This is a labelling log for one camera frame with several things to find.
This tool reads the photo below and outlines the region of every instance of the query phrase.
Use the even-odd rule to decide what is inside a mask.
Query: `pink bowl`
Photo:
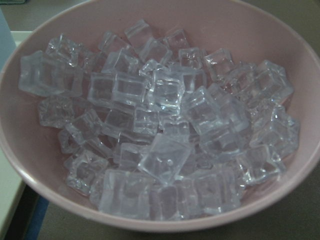
[[[221,215],[185,221],[143,221],[98,212],[89,200],[67,187],[65,157],[57,130],[39,125],[38,97],[18,90],[20,58],[45,50],[65,33],[94,49],[107,30],[124,37],[139,19],[159,34],[183,28],[192,46],[209,53],[221,47],[236,62],[268,59],[284,66],[295,93],[288,113],[300,120],[300,145],[285,159],[287,172],[248,191],[242,207]],[[23,180],[54,204],[100,223],[147,232],[181,232],[226,224],[252,215],[283,198],[300,184],[320,158],[320,60],[296,32],[272,15],[240,1],[92,0],[64,11],[37,28],[10,57],[0,75],[1,147]]]

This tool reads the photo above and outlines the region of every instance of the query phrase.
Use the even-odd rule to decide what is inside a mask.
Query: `table surface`
[[[33,31],[61,11],[85,0],[28,0],[1,5],[11,31]],[[297,31],[320,56],[320,0],[245,0]],[[211,229],[187,233],[143,233],[123,230],[69,213],[50,203],[38,240],[60,239],[319,239],[320,164],[292,193],[271,207],[245,219]]]

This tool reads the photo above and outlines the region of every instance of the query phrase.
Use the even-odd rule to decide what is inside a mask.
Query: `pile of ice cubes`
[[[300,125],[283,67],[207,54],[182,29],[155,38],[144,20],[124,33],[97,51],[62,34],[21,58],[19,88],[45,97],[40,124],[71,155],[68,186],[104,213],[175,221],[238,208],[285,171]]]

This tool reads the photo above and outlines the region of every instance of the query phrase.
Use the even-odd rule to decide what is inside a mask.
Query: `bowl rim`
[[[41,29],[45,28],[50,22],[60,18],[61,16],[68,14],[71,11],[74,11],[78,8],[84,8],[87,5],[95,4],[102,2],[103,0],[91,0],[79,3],[69,9],[62,11],[61,13],[50,18],[46,22],[38,26],[27,38],[32,38]],[[289,31],[298,41],[304,46],[305,50],[312,56],[314,62],[318,65],[320,69],[320,58],[316,52],[312,49],[309,43],[303,39],[292,27],[279,20],[277,17],[273,16],[271,13],[268,13],[256,6],[253,6],[249,3],[243,2],[241,0],[229,0],[234,4],[243,5],[244,7],[250,9],[251,11],[259,12],[262,15],[270,18],[272,21],[276,21],[279,25]],[[10,66],[12,59],[14,58],[15,53],[19,52],[20,49],[23,49],[25,46],[22,42],[9,57],[5,65],[3,66],[0,72],[0,80],[2,80],[6,69]],[[142,232],[154,232],[154,233],[173,233],[173,232],[190,232],[194,230],[203,230],[212,227],[218,227],[227,223],[232,223],[237,220],[251,216],[269,206],[278,202],[280,199],[284,198],[287,194],[292,192],[298,185],[300,185],[305,178],[310,174],[310,172],[316,167],[320,160],[320,142],[317,143],[316,148],[313,150],[313,153],[310,158],[310,164],[303,166],[299,172],[293,176],[285,185],[280,186],[278,189],[274,190],[268,196],[264,196],[252,203],[249,203],[245,206],[241,206],[235,210],[214,216],[208,216],[203,218],[196,218],[183,221],[150,221],[150,220],[137,220],[124,218],[119,216],[114,216],[107,213],[99,212],[95,209],[91,209],[75,203],[66,197],[58,194],[57,192],[47,188],[44,184],[39,181],[36,181],[25,169],[19,159],[16,157],[15,153],[10,148],[7,139],[5,138],[5,133],[2,126],[2,119],[0,118],[0,147],[3,150],[6,158],[15,169],[16,172],[22,177],[23,181],[28,184],[32,189],[37,193],[48,199],[50,202],[55,205],[74,213],[78,216],[81,216],[85,219],[89,219],[95,222],[102,224],[107,224],[113,227],[123,228],[127,230],[135,230]]]

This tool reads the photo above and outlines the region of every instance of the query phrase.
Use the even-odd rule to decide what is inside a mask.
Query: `ice cube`
[[[235,66],[231,53],[227,49],[221,48],[205,56],[204,59],[212,81],[223,86],[225,84],[224,76]]]
[[[255,80],[254,63],[240,62],[224,77],[223,89],[233,95],[236,95]]]
[[[294,92],[282,66],[264,60],[256,68],[256,73],[256,81],[260,86],[261,93],[266,98],[271,98],[273,102],[281,104]]]
[[[214,156],[239,152],[244,148],[245,141],[232,124],[225,124],[201,135],[199,145],[205,153]]]
[[[185,31],[183,29],[178,29],[174,33],[166,36],[164,42],[169,47],[173,53],[173,58],[177,59],[179,57],[180,49],[189,49],[190,45],[187,41]]]
[[[83,94],[82,82],[84,77],[84,71],[82,68],[76,67],[65,67],[62,71],[63,78],[63,95],[69,97],[80,97]]]
[[[207,87],[207,75],[203,69],[194,69],[188,66],[173,64],[169,66],[170,71],[182,74],[185,87],[184,94],[193,93],[199,87]]]
[[[246,106],[229,93],[222,100],[224,101],[220,108],[222,118],[230,121],[234,130],[242,136],[251,135],[251,116]]]
[[[82,145],[97,137],[101,133],[102,126],[103,123],[96,111],[91,109],[65,125],[65,129],[79,145]]]
[[[172,51],[161,42],[150,38],[139,52],[140,59],[145,63],[150,59],[165,65],[172,57]]]
[[[192,124],[199,135],[223,124],[220,107],[203,86],[183,97],[181,114]]]
[[[154,183],[149,176],[117,169],[104,175],[99,211],[131,219],[149,219],[148,192]]]
[[[108,55],[101,72],[108,73],[110,69],[115,69],[118,72],[138,75],[141,65],[142,63],[138,58],[134,57],[128,50],[121,48],[119,51],[111,52]]]
[[[104,180],[105,180],[105,172],[100,171],[94,178],[90,188],[90,202],[95,205],[97,208],[99,207],[102,193],[104,190]]]
[[[261,129],[267,122],[271,120],[271,115],[275,107],[275,103],[270,99],[263,99],[256,107],[248,108],[250,112],[252,128],[254,130]]]
[[[41,50],[20,60],[21,72],[18,87],[20,90],[48,97],[65,91],[63,72],[64,64],[51,58]]]
[[[139,146],[147,146],[152,143],[154,139],[153,135],[149,134],[142,134],[133,132],[127,129],[122,129],[116,139],[116,145],[113,150],[113,160],[115,163],[119,163],[120,161],[120,154],[121,154],[121,145],[123,143],[130,143]]]
[[[178,175],[191,153],[192,148],[158,133],[148,154],[140,161],[138,168],[162,184],[170,184]]]
[[[112,106],[112,89],[115,79],[116,73],[112,70],[105,73],[91,73],[87,99],[94,105],[110,108]]]
[[[158,112],[145,105],[137,105],[134,109],[133,131],[141,134],[156,135],[158,131]]]
[[[181,66],[201,69],[203,52],[198,47],[179,50],[179,61]]]
[[[146,42],[153,38],[152,28],[143,19],[124,30],[124,34],[136,52],[139,52]]]
[[[154,71],[168,71],[169,69],[158,63],[156,60],[154,59],[150,59],[148,60],[140,69],[139,69],[139,75],[142,77],[145,77],[145,79],[147,80],[147,89],[151,88],[152,82],[153,82],[153,73]]]
[[[132,143],[122,143],[120,147],[119,169],[135,171],[146,154],[148,147]]]
[[[181,218],[178,211],[178,193],[173,185],[155,186],[149,194],[150,219],[172,221]]]
[[[61,152],[63,154],[73,154],[80,147],[80,145],[74,140],[72,135],[66,129],[62,129],[58,133],[58,139],[60,142]]]
[[[182,220],[199,218],[203,210],[194,181],[188,177],[174,182],[177,190],[177,208]]]
[[[276,105],[269,121],[254,130],[250,146],[266,144],[284,158],[298,148],[299,129],[300,123],[286,113],[285,107]]]
[[[231,169],[201,170],[194,175],[199,205],[206,214],[216,215],[240,206],[236,180]]]
[[[189,157],[186,159],[185,163],[183,164],[178,176],[176,177],[176,180],[180,177],[188,176],[192,173],[194,173],[197,170],[197,162],[195,158],[195,154],[191,152]]]
[[[181,115],[163,119],[163,134],[182,143],[189,142],[189,122]]]
[[[108,146],[106,146],[106,144],[101,140],[101,137],[99,136],[87,140],[84,144],[84,147],[106,159],[111,158],[111,156],[113,155],[112,150]]]
[[[182,75],[178,72],[154,71],[148,100],[156,110],[166,114],[179,114],[185,92]]]
[[[127,105],[141,104],[144,101],[147,81],[142,76],[132,76],[117,72],[112,89],[112,100]]]
[[[42,126],[61,129],[75,116],[72,100],[62,95],[53,95],[38,104],[39,121]]]
[[[248,148],[235,156],[245,184],[252,186],[265,182],[282,173],[286,167],[277,157],[274,158],[267,145]]]
[[[107,168],[108,161],[82,148],[75,155],[71,157],[66,184],[87,196],[95,177]]]
[[[134,112],[131,108],[113,104],[104,121],[102,132],[113,138],[118,138],[123,130],[131,131],[133,128]]]
[[[69,64],[71,67],[75,67],[78,65],[80,50],[81,48],[78,43],[61,34],[60,37],[50,40],[45,53]]]
[[[86,71],[88,73],[91,73],[91,72],[100,73],[101,70],[104,68],[104,65],[106,64],[107,58],[108,58],[108,55],[103,51],[96,53],[94,56],[92,56],[89,59],[86,65]]]
[[[112,52],[118,52],[121,49],[125,49],[134,53],[132,46],[130,46],[130,44],[122,40],[112,31],[106,31],[104,33],[102,40],[98,45],[98,49],[107,55],[109,55]]]

